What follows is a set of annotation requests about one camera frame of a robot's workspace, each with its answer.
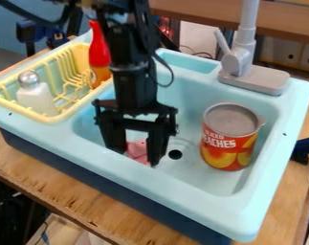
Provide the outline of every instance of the silver shaker cap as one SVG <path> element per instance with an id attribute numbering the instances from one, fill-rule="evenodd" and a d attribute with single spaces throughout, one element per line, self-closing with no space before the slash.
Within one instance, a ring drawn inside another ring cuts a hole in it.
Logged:
<path id="1" fill-rule="evenodd" d="M 18 82 L 22 88 L 33 88 L 40 83 L 40 78 L 34 71 L 25 71 L 19 75 Z"/>

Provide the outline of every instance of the red bottle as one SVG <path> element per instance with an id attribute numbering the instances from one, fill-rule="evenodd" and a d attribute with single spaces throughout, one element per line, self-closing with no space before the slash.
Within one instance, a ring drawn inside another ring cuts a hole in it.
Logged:
<path id="1" fill-rule="evenodd" d="M 89 26 L 93 30 L 93 40 L 89 48 L 89 65 L 93 71 L 92 87 L 96 89 L 103 81 L 111 78 L 111 72 L 108 69 L 111 56 L 99 22 L 90 20 Z"/>

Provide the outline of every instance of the light blue sink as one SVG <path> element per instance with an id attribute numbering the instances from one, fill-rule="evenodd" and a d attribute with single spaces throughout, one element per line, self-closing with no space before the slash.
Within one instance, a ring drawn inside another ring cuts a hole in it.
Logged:
<path id="1" fill-rule="evenodd" d="M 74 41 L 89 41 L 89 34 Z M 165 156 L 151 168 L 105 148 L 90 102 L 68 120 L 52 125 L 10 115 L 0 106 L 0 126 L 225 236 L 243 242 L 255 239 L 301 129 L 309 82 L 290 78 L 284 94 L 271 97 L 218 82 L 219 62 L 167 50 L 158 53 L 175 74 L 173 85 L 159 89 L 158 100 L 179 109 L 180 132 L 170 139 L 167 152 L 179 149 L 180 160 Z M 159 65 L 158 78 L 161 83 L 170 79 Z M 110 99 L 113 92 L 111 86 L 97 97 Z M 199 154 L 203 112 L 220 101 L 246 105 L 267 121 L 250 166 L 237 172 L 209 167 Z M 129 141 L 145 137 L 128 131 Z"/>

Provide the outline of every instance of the blue sink base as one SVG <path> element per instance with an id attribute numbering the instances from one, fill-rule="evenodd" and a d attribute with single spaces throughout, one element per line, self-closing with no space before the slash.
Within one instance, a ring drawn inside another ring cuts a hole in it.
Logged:
<path id="1" fill-rule="evenodd" d="M 136 209 L 151 218 L 164 223 L 172 229 L 185 234 L 200 244 L 229 245 L 232 241 L 165 206 L 158 204 L 138 193 L 118 185 L 96 173 L 80 167 L 54 153 L 32 144 L 0 127 L 6 143 L 39 161 L 56 168 L 57 170 L 97 189 L 98 191 L 115 198 L 125 205 Z"/>

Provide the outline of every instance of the can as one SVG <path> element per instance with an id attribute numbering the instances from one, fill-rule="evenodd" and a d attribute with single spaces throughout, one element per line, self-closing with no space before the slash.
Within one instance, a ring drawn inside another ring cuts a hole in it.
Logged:
<path id="1" fill-rule="evenodd" d="M 217 103 L 204 113 L 200 151 L 212 167 L 236 171 L 251 161 L 258 131 L 265 121 L 253 110 L 231 102 Z"/>

